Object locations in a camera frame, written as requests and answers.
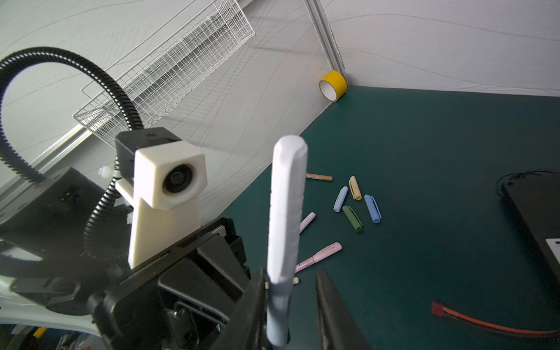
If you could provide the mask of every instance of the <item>light blue pen cap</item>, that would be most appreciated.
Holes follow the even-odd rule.
[[[334,202],[334,211],[337,213],[340,212],[340,208],[342,208],[342,204],[344,204],[344,200],[346,199],[346,195],[348,194],[348,187],[344,186],[340,192],[338,193],[337,201]]]
[[[374,223],[380,222],[381,221],[381,213],[379,212],[379,207],[377,206],[377,203],[375,202],[375,198],[373,198],[369,194],[366,194],[365,196],[363,196],[363,198],[366,201],[367,210],[370,211],[371,221],[373,221]]]

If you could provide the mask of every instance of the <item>wire basket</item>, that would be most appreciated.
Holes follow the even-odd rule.
[[[196,85],[254,35],[255,31],[235,0],[211,0],[116,81],[148,128],[172,111]],[[112,147],[116,135],[127,130],[122,113],[105,91],[99,92],[73,117]]]

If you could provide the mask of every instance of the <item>pink pen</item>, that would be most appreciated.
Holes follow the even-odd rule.
[[[328,247],[319,250],[317,252],[317,254],[313,255],[312,257],[310,257],[306,261],[304,261],[302,263],[299,263],[296,266],[296,272],[299,272],[299,271],[305,269],[306,267],[309,267],[309,266],[311,266],[315,263],[318,263],[319,261],[325,259],[326,257],[331,256],[334,253],[338,252],[340,249],[342,249],[342,246],[340,245],[339,242],[332,243]]]

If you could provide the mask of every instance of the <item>black wire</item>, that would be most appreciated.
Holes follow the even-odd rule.
[[[556,332],[552,332],[552,333],[547,333],[547,334],[523,334],[523,333],[508,332],[506,330],[486,327],[486,326],[483,326],[481,324],[474,323],[474,322],[462,319],[462,318],[454,316],[454,315],[450,315],[446,312],[444,312],[444,316],[449,317],[451,319],[454,319],[456,321],[462,322],[464,324],[468,324],[468,325],[473,326],[473,327],[478,328],[478,329],[487,330],[489,332],[497,333],[497,334],[509,335],[511,337],[516,337],[516,338],[546,339],[546,338],[554,338],[554,337],[557,337],[557,336],[560,335],[560,330],[557,330]]]
[[[510,180],[522,179],[522,178],[526,177],[527,175],[542,176],[543,174],[540,174],[540,173],[558,174],[558,171],[556,171],[556,170],[545,170],[545,169],[535,169],[535,170],[528,170],[526,172],[515,172],[513,174],[504,175],[504,176],[500,177],[498,179],[498,181],[496,181],[496,194],[503,198],[502,184],[503,184],[504,181],[506,181],[506,180],[504,180],[504,178],[506,178],[508,176],[510,176],[510,178],[507,179],[507,181],[510,181]]]
[[[21,158],[10,145],[2,128],[1,112],[2,100],[8,85],[16,75],[26,68],[45,62],[65,64],[88,75],[97,82],[115,102],[129,130],[144,128],[138,111],[126,92],[124,92],[110,75],[88,59],[67,50],[50,47],[24,49],[5,57],[0,62],[0,160],[22,178],[35,184],[42,182],[45,176]],[[107,251],[103,247],[102,242],[97,242],[95,236],[100,233],[100,227],[106,222],[109,214],[113,210],[115,201],[120,197],[120,194],[115,190],[115,182],[120,179],[118,170],[119,162],[115,159],[115,174],[111,180],[111,184],[91,213],[83,233],[85,256],[109,263],[117,260],[122,261],[126,258],[126,253],[117,254]]]

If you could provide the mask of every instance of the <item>white sticker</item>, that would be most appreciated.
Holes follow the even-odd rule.
[[[547,243],[554,257],[558,260],[558,264],[560,264],[560,238],[548,238]]]

